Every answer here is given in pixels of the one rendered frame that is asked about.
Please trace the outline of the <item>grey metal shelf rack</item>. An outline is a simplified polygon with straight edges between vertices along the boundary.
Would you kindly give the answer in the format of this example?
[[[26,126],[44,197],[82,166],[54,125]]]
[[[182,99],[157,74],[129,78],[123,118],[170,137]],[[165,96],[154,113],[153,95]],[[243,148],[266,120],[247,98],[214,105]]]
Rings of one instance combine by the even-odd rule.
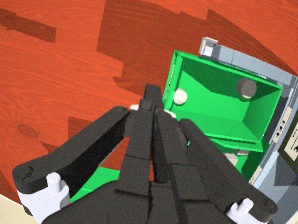
[[[298,176],[278,153],[278,149],[298,108],[298,77],[217,43],[217,40],[203,37],[200,57],[257,73],[256,75],[283,87],[263,136],[270,145],[249,182],[276,203],[278,211],[272,217],[274,224],[287,224],[298,212]]]

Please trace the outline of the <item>white round disc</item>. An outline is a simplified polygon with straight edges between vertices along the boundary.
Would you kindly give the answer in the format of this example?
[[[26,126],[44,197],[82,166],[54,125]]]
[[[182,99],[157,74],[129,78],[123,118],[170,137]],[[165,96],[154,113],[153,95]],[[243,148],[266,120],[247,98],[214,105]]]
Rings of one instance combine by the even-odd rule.
[[[187,94],[186,94],[186,92],[183,89],[181,89],[181,88],[177,88],[175,90],[175,93],[174,93],[173,101],[176,104],[182,104],[186,100],[187,100]]]

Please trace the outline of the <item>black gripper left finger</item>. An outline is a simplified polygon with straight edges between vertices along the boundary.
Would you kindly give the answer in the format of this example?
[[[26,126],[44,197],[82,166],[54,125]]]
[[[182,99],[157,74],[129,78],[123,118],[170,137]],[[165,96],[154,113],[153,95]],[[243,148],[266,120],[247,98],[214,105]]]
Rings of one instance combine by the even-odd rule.
[[[154,110],[154,88],[146,83],[144,98],[130,111],[115,106],[53,152],[16,166],[12,176],[25,212],[41,224],[69,205],[124,137],[130,137],[107,224],[146,224]]]

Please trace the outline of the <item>olive green tool case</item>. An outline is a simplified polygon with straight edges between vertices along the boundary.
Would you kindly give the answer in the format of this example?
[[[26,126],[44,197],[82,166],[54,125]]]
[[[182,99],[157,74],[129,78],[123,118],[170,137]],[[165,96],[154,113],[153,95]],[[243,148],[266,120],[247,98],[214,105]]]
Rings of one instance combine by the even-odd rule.
[[[298,108],[278,153],[298,176]]]

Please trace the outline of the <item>green bin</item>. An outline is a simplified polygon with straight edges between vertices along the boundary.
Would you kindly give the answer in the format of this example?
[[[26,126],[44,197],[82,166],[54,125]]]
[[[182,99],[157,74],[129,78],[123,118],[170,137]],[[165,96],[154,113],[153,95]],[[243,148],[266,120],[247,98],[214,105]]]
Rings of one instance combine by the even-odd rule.
[[[213,137],[208,135],[207,137],[211,139],[211,141],[213,140],[213,143],[221,150],[223,154],[224,152],[236,154],[238,161],[235,167],[241,172],[247,181],[251,179],[270,145],[264,139],[264,137],[262,138],[261,143]],[[237,155],[234,148],[250,151],[248,155]]]
[[[78,191],[71,199],[70,202],[74,202],[77,199],[83,197],[89,192],[95,190],[99,186],[103,185],[112,180],[117,180],[120,171],[108,169],[104,167],[100,167],[97,169],[96,173],[94,173],[91,178],[85,183],[85,185]],[[87,191],[85,191],[87,190]]]
[[[237,92],[237,83],[243,77],[254,79],[257,86],[249,99]],[[182,104],[173,101],[177,88],[187,94]],[[282,90],[254,73],[174,50],[163,104],[178,121],[188,118],[208,136],[260,143]]]

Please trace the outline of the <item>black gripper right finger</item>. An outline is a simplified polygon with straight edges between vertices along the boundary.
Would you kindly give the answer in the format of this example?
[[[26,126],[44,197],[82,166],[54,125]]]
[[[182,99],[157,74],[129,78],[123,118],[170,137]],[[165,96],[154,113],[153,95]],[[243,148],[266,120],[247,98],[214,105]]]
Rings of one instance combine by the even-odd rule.
[[[251,185],[193,121],[178,121],[164,110],[161,88],[153,88],[154,182],[171,183],[179,224],[220,224],[214,204],[237,224],[267,224],[278,211],[276,203]]]

